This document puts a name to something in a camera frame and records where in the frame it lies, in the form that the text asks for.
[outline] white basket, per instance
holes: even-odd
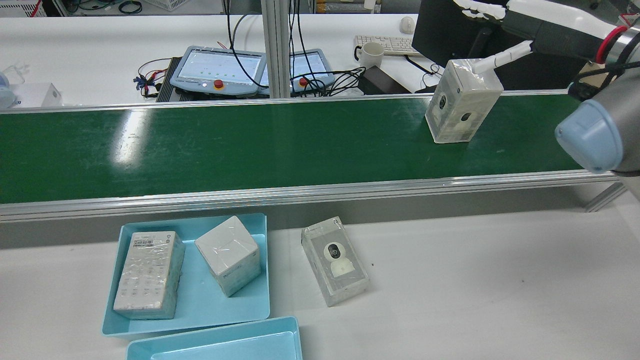
[[[178,6],[186,3],[189,0],[145,0],[146,3],[159,6],[170,12],[174,11]]]
[[[31,17],[37,4],[38,0],[0,0],[0,17]],[[46,16],[40,3],[34,17]]]

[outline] white container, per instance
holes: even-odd
[[[113,310],[134,320],[172,319],[183,259],[175,231],[133,233]]]
[[[167,11],[174,11],[178,6],[189,0],[144,0],[146,3],[159,6]]]
[[[237,216],[232,216],[195,241],[226,296],[260,275],[258,244]]]
[[[369,286],[369,276],[339,217],[303,229],[302,247],[327,306],[354,297]]]

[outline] white keyboard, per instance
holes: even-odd
[[[385,48],[385,55],[424,56],[411,47],[412,38],[356,35],[355,38],[353,38],[353,42],[355,45],[360,46],[368,42],[377,42]]]

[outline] security camera box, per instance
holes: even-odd
[[[133,233],[113,310],[134,320],[172,319],[183,259],[175,231]]]
[[[303,229],[302,248],[327,306],[334,306],[367,289],[369,276],[339,217]]]
[[[425,114],[436,143],[469,142],[503,91],[493,70],[472,72],[479,59],[449,60]]]
[[[260,250],[237,216],[195,241],[222,292],[231,296],[260,275]]]
[[[62,106],[62,95],[52,83],[26,83],[9,85],[15,94],[11,109],[53,108]]]

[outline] green conveyor belt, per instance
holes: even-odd
[[[503,96],[469,143],[424,99],[0,115],[0,203],[578,169],[566,95]]]

